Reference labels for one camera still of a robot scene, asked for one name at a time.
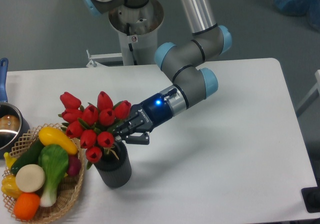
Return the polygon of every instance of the black vase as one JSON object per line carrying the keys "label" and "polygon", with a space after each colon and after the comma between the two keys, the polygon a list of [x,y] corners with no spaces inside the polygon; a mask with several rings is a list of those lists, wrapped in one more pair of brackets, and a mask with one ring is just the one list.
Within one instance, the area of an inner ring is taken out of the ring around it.
{"label": "black vase", "polygon": [[114,146],[113,150],[119,160],[110,152],[108,155],[103,155],[98,162],[94,163],[94,166],[108,187],[119,188],[129,181],[132,170],[125,144],[119,142]]}

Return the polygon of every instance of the red tulip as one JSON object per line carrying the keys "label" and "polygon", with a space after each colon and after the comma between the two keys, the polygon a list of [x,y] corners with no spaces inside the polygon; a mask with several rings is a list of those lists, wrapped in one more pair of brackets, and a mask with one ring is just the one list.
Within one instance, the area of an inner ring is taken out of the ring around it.
{"label": "red tulip", "polygon": [[94,130],[84,130],[80,138],[80,147],[87,149],[92,147],[97,141],[97,134]]}
{"label": "red tulip", "polygon": [[86,159],[91,163],[96,163],[102,157],[102,151],[97,146],[92,146],[85,151]]}
{"label": "red tulip", "polygon": [[82,117],[82,111],[79,109],[65,109],[64,112],[62,112],[62,118],[68,123],[73,123],[78,120],[78,118]]}
{"label": "red tulip", "polygon": [[124,100],[114,109],[115,117],[121,120],[126,119],[129,116],[130,108],[131,103]]}
{"label": "red tulip", "polygon": [[114,106],[111,98],[108,96],[107,93],[104,91],[100,91],[100,94],[98,95],[98,101],[97,101],[97,107],[100,111],[105,109],[112,109]]}
{"label": "red tulip", "polygon": [[83,127],[79,121],[74,121],[66,128],[65,134],[70,138],[79,138],[84,132]]}
{"label": "red tulip", "polygon": [[98,121],[98,118],[98,109],[94,105],[89,105],[84,109],[82,120],[84,120],[89,126],[95,124],[95,122]]}
{"label": "red tulip", "polygon": [[115,118],[115,112],[110,108],[104,109],[99,114],[99,122],[103,126],[112,125],[115,122]]}
{"label": "red tulip", "polygon": [[115,138],[110,132],[103,131],[98,135],[97,141],[101,147],[111,148],[115,142]]}
{"label": "red tulip", "polygon": [[65,109],[78,109],[81,105],[81,101],[69,92],[64,92],[60,96],[60,100],[64,105]]}

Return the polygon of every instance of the cucumber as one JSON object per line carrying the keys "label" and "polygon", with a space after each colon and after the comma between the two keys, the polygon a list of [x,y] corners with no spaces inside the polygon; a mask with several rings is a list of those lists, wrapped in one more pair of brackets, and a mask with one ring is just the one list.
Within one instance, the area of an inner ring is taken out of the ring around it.
{"label": "cucumber", "polygon": [[30,147],[13,163],[10,172],[16,175],[18,171],[29,164],[37,164],[38,157],[45,146],[39,139],[35,140]]}

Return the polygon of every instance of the wicker basket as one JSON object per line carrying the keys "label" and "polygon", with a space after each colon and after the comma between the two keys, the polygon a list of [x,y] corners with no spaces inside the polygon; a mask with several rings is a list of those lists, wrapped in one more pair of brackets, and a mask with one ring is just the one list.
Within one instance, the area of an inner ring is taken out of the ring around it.
{"label": "wicker basket", "polygon": [[[22,153],[24,153],[29,146],[34,142],[34,140],[38,137],[38,132],[43,127],[54,127],[59,129],[62,125],[57,124],[44,124],[42,126],[38,126],[29,130],[27,133],[23,134],[22,137],[14,144],[10,155],[12,157],[18,158]],[[2,194],[4,206],[8,209],[8,212],[11,214],[11,217],[15,218],[19,222],[23,223],[32,223],[32,224],[47,224],[64,216],[75,204],[76,200],[78,199],[83,178],[85,172],[85,155],[82,149],[80,148],[80,143],[78,139],[72,139],[73,142],[77,145],[79,152],[78,158],[80,159],[82,166],[79,175],[77,176],[67,176],[65,177],[62,182],[58,186],[57,190],[57,199],[56,203],[51,207],[39,207],[37,210],[34,218],[30,221],[24,221],[17,219],[13,214],[14,206],[16,200],[10,196]],[[10,174],[9,169],[7,168],[4,171],[3,177],[6,177]]]}

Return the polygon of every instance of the light blue joint cap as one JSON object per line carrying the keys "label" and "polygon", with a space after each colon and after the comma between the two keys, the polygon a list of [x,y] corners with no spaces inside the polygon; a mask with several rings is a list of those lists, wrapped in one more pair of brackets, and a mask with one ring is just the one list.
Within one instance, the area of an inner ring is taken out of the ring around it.
{"label": "light blue joint cap", "polygon": [[101,15],[91,0],[84,0],[84,2],[93,16],[98,17]]}
{"label": "light blue joint cap", "polygon": [[208,68],[202,68],[200,71],[202,72],[204,78],[205,99],[207,99],[218,90],[218,79],[214,72]]}
{"label": "light blue joint cap", "polygon": [[167,53],[169,52],[169,50],[173,47],[175,47],[176,45],[173,44],[172,42],[166,42],[163,43],[161,46],[159,46],[159,48],[155,51],[154,53],[154,62],[158,65],[158,67],[161,70],[162,67],[162,62],[165,59],[165,56],[167,55]]}
{"label": "light blue joint cap", "polygon": [[223,34],[223,38],[224,38],[223,49],[222,49],[222,52],[220,53],[220,54],[222,54],[231,48],[232,36],[231,36],[230,32],[228,31],[228,28],[226,28],[224,25],[219,25],[219,28],[221,29],[222,34]]}

